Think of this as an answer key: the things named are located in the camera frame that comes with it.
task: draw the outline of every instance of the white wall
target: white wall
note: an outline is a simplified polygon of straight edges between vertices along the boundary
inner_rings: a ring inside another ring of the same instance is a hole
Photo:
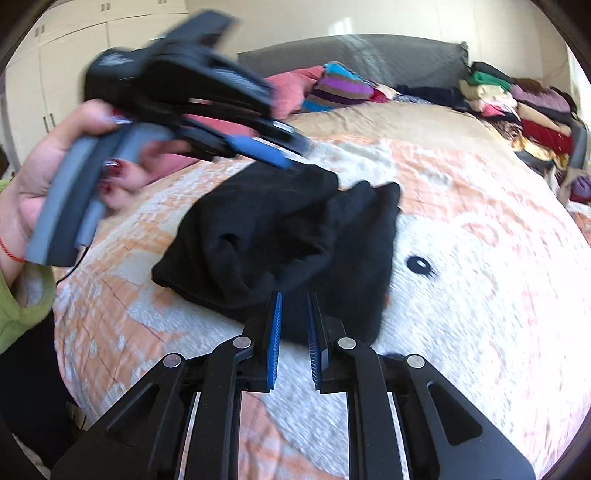
[[[566,69],[550,80],[570,85],[566,45],[530,0],[187,0],[187,7],[243,20],[222,47],[231,56],[324,35],[411,35],[465,41],[472,60],[516,77],[543,79],[562,64]]]

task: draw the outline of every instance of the hand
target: hand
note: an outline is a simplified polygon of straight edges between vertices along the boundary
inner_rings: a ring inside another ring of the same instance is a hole
[[[102,135],[117,129],[112,111],[112,107],[100,100],[80,105],[33,148],[11,184],[0,194],[0,238],[13,255],[24,257],[47,192],[66,152],[84,134]],[[182,153],[188,147],[182,141],[152,142],[142,150],[141,161],[154,164],[163,154]],[[150,172],[140,164],[121,159],[109,160],[104,172],[99,190],[113,212],[123,209],[150,179]],[[11,285],[22,264],[9,259],[0,249],[0,269]]]

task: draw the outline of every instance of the orange and white blanket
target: orange and white blanket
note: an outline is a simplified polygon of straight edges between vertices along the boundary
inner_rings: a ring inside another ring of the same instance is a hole
[[[591,249],[549,191],[476,119],[438,106],[362,105],[290,119],[308,162],[402,185],[378,353],[419,353],[532,462],[541,478],[591,406]],[[104,222],[60,285],[61,373],[91,419],[166,353],[209,353],[242,326],[151,281],[190,206],[249,164],[201,162]],[[405,265],[429,260],[427,278]],[[348,475],[346,405],[319,395],[307,349],[282,343],[276,389],[245,394],[239,478]]]

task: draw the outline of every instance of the black cable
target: black cable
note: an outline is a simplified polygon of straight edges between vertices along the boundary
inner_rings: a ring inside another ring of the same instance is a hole
[[[86,247],[84,249],[84,251],[82,252],[82,255],[80,256],[80,259],[78,260],[78,262],[76,262],[76,265],[74,265],[72,267],[72,269],[62,278],[60,278],[57,282],[56,282],[56,286],[58,286],[61,282],[63,282],[65,279],[67,279],[70,275],[72,275],[74,273],[74,271],[78,268],[78,266],[82,263],[82,261],[84,260],[84,257],[86,256],[86,254],[88,253],[88,250],[90,249],[90,245],[88,245],[88,247]]]

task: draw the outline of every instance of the finger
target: finger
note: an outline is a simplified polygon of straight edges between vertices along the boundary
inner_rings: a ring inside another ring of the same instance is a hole
[[[112,120],[113,107],[101,100],[89,100],[80,105],[60,122],[46,140],[63,151],[70,149],[74,141],[84,134],[102,135],[117,128]]]
[[[175,153],[177,155],[181,153],[187,153],[191,151],[191,145],[184,140],[171,140],[166,142],[164,146],[164,153]]]
[[[105,177],[114,186],[128,190],[129,192],[136,192],[151,181],[150,172],[143,168],[143,166],[121,158],[112,158],[107,161],[104,171]]]
[[[101,198],[107,208],[114,212],[119,212],[126,208],[134,199],[134,195],[112,183],[111,180],[101,180],[99,183]]]

